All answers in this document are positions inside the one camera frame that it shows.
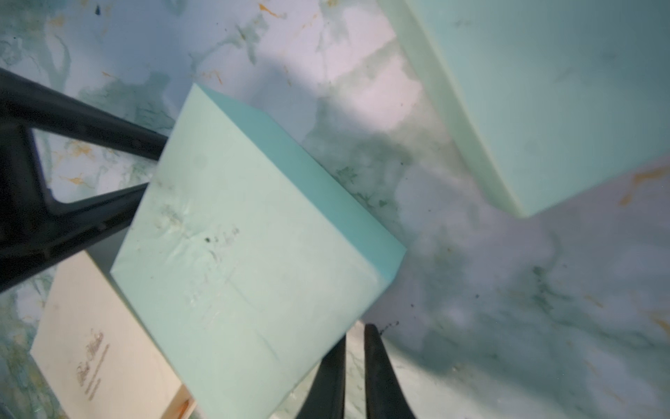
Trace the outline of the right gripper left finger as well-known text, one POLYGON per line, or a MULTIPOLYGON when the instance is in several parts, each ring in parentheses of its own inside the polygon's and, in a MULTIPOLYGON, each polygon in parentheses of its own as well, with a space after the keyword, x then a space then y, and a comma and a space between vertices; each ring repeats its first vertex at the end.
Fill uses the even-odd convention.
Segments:
POLYGON ((345 412, 345 345, 342 339, 319 364, 312 387, 296 419, 343 419, 345 412))

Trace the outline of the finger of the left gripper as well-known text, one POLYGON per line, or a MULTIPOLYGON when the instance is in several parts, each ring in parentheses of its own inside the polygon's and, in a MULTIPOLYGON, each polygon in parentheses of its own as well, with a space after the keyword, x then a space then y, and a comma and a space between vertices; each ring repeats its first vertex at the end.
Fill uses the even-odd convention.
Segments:
POLYGON ((34 130, 158 161, 167 136, 1 71, 1 289, 129 225, 144 184, 72 203, 47 187, 34 130))

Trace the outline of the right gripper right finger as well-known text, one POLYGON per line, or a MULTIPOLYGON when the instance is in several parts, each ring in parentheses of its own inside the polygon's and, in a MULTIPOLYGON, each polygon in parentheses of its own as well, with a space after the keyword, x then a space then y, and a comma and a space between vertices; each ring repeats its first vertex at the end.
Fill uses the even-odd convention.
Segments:
POLYGON ((415 419, 401 390, 378 328, 364 331, 367 419, 415 419))

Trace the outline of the beige drawer jewelry box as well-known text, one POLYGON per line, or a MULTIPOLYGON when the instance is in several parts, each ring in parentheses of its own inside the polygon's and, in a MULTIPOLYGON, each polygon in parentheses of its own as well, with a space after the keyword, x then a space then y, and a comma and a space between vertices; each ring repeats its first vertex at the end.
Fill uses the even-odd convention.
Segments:
POLYGON ((70 418, 188 418, 196 402, 82 251, 57 267, 30 350, 70 418))

